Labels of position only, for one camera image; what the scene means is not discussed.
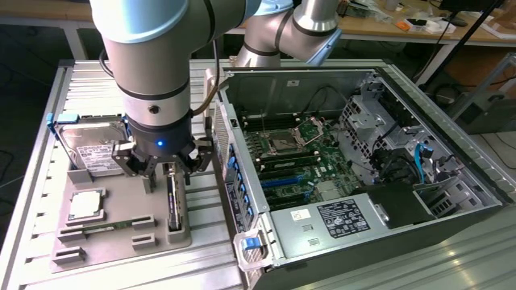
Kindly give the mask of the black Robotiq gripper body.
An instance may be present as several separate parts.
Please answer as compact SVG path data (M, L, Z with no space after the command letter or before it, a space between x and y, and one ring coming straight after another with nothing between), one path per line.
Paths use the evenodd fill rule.
M191 116L185 115L167 125L143 126L127 117L138 156L155 156L165 160L173 155L186 156L194 150L190 120Z

